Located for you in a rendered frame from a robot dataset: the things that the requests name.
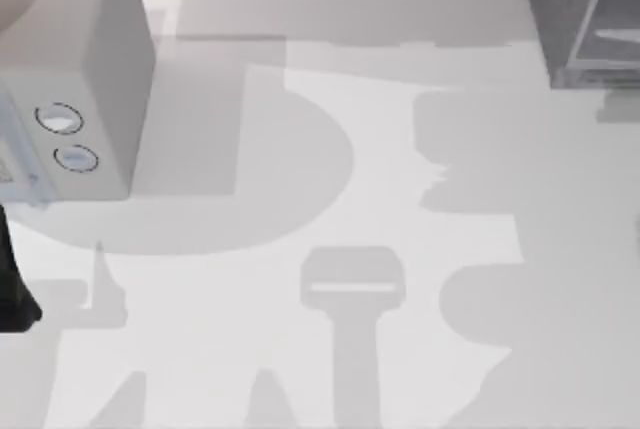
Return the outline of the grey cabinet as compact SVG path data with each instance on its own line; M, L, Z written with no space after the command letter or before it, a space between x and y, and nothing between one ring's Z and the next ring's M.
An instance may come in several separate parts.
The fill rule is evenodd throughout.
M640 91L640 0L529 0L554 89Z

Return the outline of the large microwave knob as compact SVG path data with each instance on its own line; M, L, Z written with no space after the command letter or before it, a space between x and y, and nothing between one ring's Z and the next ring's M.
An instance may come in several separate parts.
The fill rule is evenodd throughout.
M64 103L51 103L34 110L36 121L49 132L59 135L71 135L84 126L82 115L72 106Z

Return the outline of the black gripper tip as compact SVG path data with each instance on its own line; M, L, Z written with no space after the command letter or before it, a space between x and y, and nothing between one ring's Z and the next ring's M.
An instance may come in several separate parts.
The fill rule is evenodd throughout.
M0 205L0 334L25 333L42 317L42 308L18 269L6 212Z

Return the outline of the pale microwave oven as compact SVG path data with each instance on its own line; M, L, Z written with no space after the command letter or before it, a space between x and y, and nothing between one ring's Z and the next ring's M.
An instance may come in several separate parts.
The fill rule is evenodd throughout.
M0 0L0 203L125 199L156 63L143 0ZM34 110L74 107L75 134L47 131ZM82 145L98 167L76 173L53 151Z

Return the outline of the small microwave knob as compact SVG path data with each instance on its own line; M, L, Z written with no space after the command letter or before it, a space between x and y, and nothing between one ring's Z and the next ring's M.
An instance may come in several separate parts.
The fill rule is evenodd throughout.
M89 173L99 165L98 155L82 145L57 148L53 151L56 163L65 170L76 173Z

